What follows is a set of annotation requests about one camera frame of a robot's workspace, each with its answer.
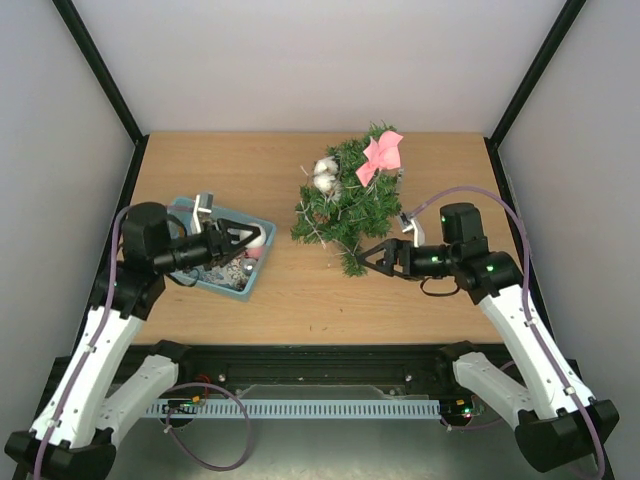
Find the light blue perforated basket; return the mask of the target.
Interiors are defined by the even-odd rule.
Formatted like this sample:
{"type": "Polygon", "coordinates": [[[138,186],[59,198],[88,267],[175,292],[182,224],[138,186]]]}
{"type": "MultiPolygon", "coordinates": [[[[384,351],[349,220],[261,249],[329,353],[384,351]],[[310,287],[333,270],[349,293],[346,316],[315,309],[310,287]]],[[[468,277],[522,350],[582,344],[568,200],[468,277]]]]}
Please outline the light blue perforated basket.
{"type": "Polygon", "coordinates": [[[224,218],[243,224],[255,223],[264,231],[265,242],[260,247],[246,250],[223,267],[216,266],[209,270],[196,267],[172,273],[171,276],[183,286],[195,287],[247,302],[273,246],[276,225],[270,221],[216,205],[212,207],[211,218],[214,220],[224,218]]]}

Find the small green christmas tree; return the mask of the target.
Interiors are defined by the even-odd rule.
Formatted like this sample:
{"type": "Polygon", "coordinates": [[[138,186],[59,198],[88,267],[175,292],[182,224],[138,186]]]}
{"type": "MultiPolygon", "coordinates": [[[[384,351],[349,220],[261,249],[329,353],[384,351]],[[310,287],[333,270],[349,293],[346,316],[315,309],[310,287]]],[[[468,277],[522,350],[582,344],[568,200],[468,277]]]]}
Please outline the small green christmas tree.
{"type": "Polygon", "coordinates": [[[340,259],[348,277],[366,274],[357,261],[365,238],[383,238],[392,229],[391,220],[401,212],[399,194],[395,192],[397,170],[378,171],[368,186],[363,187],[356,170],[366,162],[363,150],[370,138],[397,129],[382,123],[372,124],[360,138],[350,138],[326,148],[325,157],[333,156],[339,165],[337,185],[330,195],[321,193],[313,184],[313,168],[306,183],[299,188],[295,205],[295,221],[290,229],[294,241],[334,247],[333,256],[340,259]]]}

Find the pink felt bow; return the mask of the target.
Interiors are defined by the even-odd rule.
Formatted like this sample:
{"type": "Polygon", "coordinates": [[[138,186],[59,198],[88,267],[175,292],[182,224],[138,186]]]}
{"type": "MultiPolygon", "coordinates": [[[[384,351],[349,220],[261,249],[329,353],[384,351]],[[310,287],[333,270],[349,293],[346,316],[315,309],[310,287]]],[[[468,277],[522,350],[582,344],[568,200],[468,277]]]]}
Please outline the pink felt bow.
{"type": "Polygon", "coordinates": [[[399,169],[401,156],[399,144],[403,136],[387,130],[378,139],[370,138],[369,145],[363,150],[366,162],[356,170],[356,176],[363,187],[369,185],[378,171],[399,169]]]}

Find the white cotton boll ornament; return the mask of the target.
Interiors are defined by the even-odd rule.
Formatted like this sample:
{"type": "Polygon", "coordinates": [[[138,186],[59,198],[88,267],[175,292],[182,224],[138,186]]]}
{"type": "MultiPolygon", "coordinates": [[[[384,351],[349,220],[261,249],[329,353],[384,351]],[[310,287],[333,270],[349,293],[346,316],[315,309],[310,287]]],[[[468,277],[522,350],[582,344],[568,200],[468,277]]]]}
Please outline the white cotton boll ornament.
{"type": "Polygon", "coordinates": [[[339,165],[333,156],[316,161],[312,176],[314,186],[321,193],[330,195],[337,185],[338,171],[339,165]]]}

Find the white glossy ball ornament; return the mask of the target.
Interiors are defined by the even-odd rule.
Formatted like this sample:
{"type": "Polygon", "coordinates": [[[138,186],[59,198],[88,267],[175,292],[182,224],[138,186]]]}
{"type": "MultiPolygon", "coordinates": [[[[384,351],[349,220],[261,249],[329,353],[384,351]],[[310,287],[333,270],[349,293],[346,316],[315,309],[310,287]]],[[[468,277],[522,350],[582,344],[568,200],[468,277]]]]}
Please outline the white glossy ball ornament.
{"type": "Polygon", "coordinates": [[[267,234],[262,225],[251,223],[249,229],[242,229],[238,233],[239,240],[246,249],[256,249],[266,243],[267,234]]]}

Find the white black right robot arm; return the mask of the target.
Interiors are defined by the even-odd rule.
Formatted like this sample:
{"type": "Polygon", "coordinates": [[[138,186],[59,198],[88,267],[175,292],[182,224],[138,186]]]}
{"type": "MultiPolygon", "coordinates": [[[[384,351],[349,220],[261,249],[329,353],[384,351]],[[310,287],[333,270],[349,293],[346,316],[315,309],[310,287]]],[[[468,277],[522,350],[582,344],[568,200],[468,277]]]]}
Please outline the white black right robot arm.
{"type": "Polygon", "coordinates": [[[386,240],[358,257],[384,275],[426,282],[451,277],[500,334],[521,378],[514,380],[468,342],[444,351],[436,379],[445,390],[476,394],[513,430],[527,462],[548,472],[588,455],[603,477],[603,443],[619,421],[561,354],[531,303],[528,280],[506,252],[492,251],[481,214],[471,203],[440,209],[443,242],[386,240]]]}

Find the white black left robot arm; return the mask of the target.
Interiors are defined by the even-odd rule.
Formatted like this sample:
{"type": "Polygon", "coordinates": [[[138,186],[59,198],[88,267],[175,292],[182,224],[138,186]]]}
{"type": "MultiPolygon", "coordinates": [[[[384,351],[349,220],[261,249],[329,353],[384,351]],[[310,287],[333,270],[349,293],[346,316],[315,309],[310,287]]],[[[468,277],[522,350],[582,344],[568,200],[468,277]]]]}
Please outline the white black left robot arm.
{"type": "Polygon", "coordinates": [[[52,397],[4,451],[36,479],[104,479],[117,449],[166,393],[215,389],[194,376],[189,347],[163,340],[116,391],[110,389],[132,340],[178,271],[224,266],[262,235],[256,224],[208,220],[173,237],[167,208],[145,202],[115,217],[111,258],[94,283],[81,339],[52,397]]]}

